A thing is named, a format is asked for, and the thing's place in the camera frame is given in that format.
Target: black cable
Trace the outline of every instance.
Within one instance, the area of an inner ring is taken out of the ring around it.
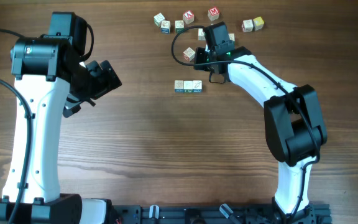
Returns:
[[[93,50],[93,41],[94,41],[93,29],[92,29],[91,25],[89,25],[89,24],[87,24],[86,26],[89,29],[89,32],[91,33],[91,48],[89,49],[88,53],[86,53],[80,57],[80,62],[84,62],[84,61],[88,60],[89,57],[91,56],[92,50]]]
[[[0,80],[0,84],[4,87],[8,88],[15,94],[18,99],[21,102],[21,105],[24,107],[25,111],[25,118],[27,120],[27,142],[25,144],[25,154],[24,154],[24,162],[23,162],[23,169],[22,169],[22,175],[20,179],[19,184],[19,193],[17,194],[16,203],[13,208],[13,211],[11,213],[11,216],[9,217],[8,223],[13,223],[14,218],[16,216],[17,210],[19,209],[19,204],[22,200],[24,189],[25,189],[25,180],[27,178],[27,170],[29,168],[29,157],[30,157],[30,148],[31,148],[31,142],[32,142],[32,113],[29,104],[26,102],[24,97],[10,84],[6,83],[3,80]]]
[[[217,65],[217,64],[223,64],[223,63],[238,63],[238,64],[242,64],[242,65],[247,65],[248,67],[250,68],[253,68],[255,70],[257,70],[258,72],[260,72],[261,74],[263,74],[266,78],[268,78],[275,86],[277,86],[277,88],[279,88],[281,91],[283,91],[283,93],[286,95],[286,97],[291,101],[291,104],[295,107],[296,111],[295,112],[298,112],[299,115],[302,117],[302,120],[303,120],[303,123],[305,124],[308,132],[309,132],[309,135],[310,135],[310,138],[311,138],[311,141],[313,143],[313,146],[314,146],[314,150],[315,150],[315,153],[316,153],[316,159],[314,161],[310,161],[310,162],[307,162],[302,168],[302,180],[301,180],[301,190],[300,190],[300,194],[298,196],[298,200],[296,202],[296,205],[295,205],[295,208],[294,210],[292,211],[288,221],[289,223],[294,219],[295,217],[295,214],[296,212],[298,211],[299,209],[299,206],[300,206],[300,203],[301,201],[303,200],[302,197],[303,197],[303,192],[305,191],[305,181],[306,181],[306,169],[309,165],[312,165],[312,164],[316,164],[320,161],[320,148],[317,144],[317,140],[313,134],[313,131],[309,125],[309,122],[307,122],[306,120],[306,116],[305,114],[302,112],[300,106],[299,106],[299,103],[297,103],[294,98],[289,94],[289,92],[286,91],[286,89],[284,89],[284,87],[281,86],[281,84],[279,82],[277,82],[276,80],[274,80],[270,75],[268,75],[265,71],[263,71],[262,69],[260,69],[259,67],[256,67],[254,64],[252,63],[247,63],[247,62],[241,62],[241,61],[237,61],[237,60],[227,60],[227,61],[217,61],[217,62],[207,62],[207,63],[197,63],[197,64],[192,64],[192,63],[185,63],[185,62],[181,62],[179,61],[174,52],[173,52],[173,46],[175,45],[175,41],[176,39],[179,37],[180,34],[184,33],[185,31],[187,30],[190,30],[190,29],[197,29],[197,28],[202,28],[204,29],[203,26],[191,26],[191,27],[187,27],[185,29],[183,29],[181,32],[179,32],[174,38],[173,38],[173,41],[172,41],[172,45],[171,45],[171,54],[172,54],[172,57],[173,59],[178,62],[179,64],[181,65],[185,65],[185,66],[195,66],[195,65],[199,65],[199,66],[205,66],[205,65]]]
[[[7,34],[12,34],[12,35],[15,35],[16,37],[19,37],[19,38],[24,37],[22,34],[19,34],[17,32],[13,32],[11,30],[0,29],[0,32],[7,33]]]

